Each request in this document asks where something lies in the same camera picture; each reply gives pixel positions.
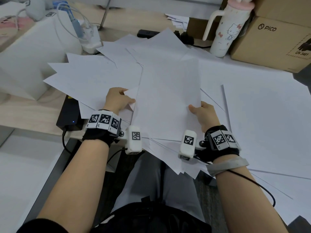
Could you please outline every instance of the person's left hand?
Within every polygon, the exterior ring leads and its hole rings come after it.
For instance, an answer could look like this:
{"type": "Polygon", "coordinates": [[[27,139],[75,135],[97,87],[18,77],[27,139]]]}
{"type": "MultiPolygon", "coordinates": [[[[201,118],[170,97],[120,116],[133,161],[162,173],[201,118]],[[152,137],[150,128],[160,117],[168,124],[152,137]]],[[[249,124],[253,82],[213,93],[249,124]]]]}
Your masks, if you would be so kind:
{"type": "Polygon", "coordinates": [[[127,91],[125,88],[110,88],[103,109],[118,115],[119,111],[123,110],[127,104],[135,103],[135,99],[124,95],[125,91],[127,91]]]}

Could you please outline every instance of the black wristband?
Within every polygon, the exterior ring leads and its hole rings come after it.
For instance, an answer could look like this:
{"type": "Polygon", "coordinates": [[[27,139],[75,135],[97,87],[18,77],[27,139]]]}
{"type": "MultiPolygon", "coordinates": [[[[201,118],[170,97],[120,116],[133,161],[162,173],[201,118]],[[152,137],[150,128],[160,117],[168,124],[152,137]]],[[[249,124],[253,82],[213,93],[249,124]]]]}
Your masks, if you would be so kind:
{"type": "Polygon", "coordinates": [[[115,136],[113,136],[110,132],[103,129],[98,128],[89,128],[84,133],[82,140],[101,140],[105,142],[109,147],[114,142],[115,136]]]}
{"type": "MultiPolygon", "coordinates": [[[[216,132],[218,130],[223,130],[223,131],[228,131],[228,129],[224,126],[224,125],[220,125],[220,126],[215,126],[215,127],[211,127],[210,129],[208,129],[205,133],[205,139],[207,139],[207,134],[208,133],[213,133],[216,132]]],[[[214,145],[213,149],[216,150],[212,150],[210,143],[207,142],[207,147],[205,150],[199,151],[196,156],[199,157],[201,160],[205,161],[205,162],[212,162],[215,159],[224,156],[224,155],[228,155],[228,154],[236,154],[239,156],[239,149],[235,149],[235,148],[227,148],[227,149],[223,149],[223,150],[218,150],[216,145],[214,144],[214,142],[212,142],[212,144],[214,145]]]]}

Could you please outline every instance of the hand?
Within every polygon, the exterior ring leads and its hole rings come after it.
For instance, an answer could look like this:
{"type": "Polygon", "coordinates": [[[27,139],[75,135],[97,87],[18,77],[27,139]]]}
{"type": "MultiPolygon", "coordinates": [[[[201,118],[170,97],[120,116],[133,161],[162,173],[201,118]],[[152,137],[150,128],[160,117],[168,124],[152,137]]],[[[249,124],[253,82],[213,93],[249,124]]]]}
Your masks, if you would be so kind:
{"type": "Polygon", "coordinates": [[[202,132],[206,133],[208,129],[214,126],[220,126],[219,119],[215,112],[214,106],[201,101],[201,107],[188,106],[191,113],[197,116],[197,120],[202,126],[202,132]]]}
{"type": "Polygon", "coordinates": [[[127,104],[135,103],[135,99],[124,95],[125,91],[127,91],[125,88],[110,88],[103,109],[110,110],[118,115],[119,111],[123,110],[127,104]]]}

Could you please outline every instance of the hello kitty tumbler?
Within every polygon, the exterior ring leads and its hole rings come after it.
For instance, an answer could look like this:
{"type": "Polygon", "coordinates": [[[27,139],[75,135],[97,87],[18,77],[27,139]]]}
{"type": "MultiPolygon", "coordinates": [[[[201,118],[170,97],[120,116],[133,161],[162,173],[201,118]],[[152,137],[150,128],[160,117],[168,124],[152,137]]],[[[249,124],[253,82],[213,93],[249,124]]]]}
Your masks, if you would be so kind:
{"type": "Polygon", "coordinates": [[[216,16],[222,16],[222,18],[216,30],[216,37],[211,46],[210,53],[216,57],[225,56],[254,7],[255,4],[251,0],[228,0],[228,4],[223,11],[214,11],[212,13],[205,29],[204,41],[216,16]]]}

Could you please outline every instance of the gray pants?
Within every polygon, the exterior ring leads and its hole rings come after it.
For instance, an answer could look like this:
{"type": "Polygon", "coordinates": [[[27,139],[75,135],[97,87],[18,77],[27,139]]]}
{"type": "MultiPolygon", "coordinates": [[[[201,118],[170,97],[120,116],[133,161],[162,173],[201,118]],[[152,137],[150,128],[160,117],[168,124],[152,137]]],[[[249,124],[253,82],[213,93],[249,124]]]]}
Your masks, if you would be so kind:
{"type": "MultiPolygon", "coordinates": [[[[141,202],[141,199],[146,196],[150,196],[151,201],[158,199],[160,197],[160,169],[161,160],[157,157],[148,152],[140,156],[112,212],[127,204],[141,202]]],[[[163,202],[167,206],[186,211],[205,222],[192,177],[182,173],[177,175],[168,166],[164,174],[163,202]]]]}

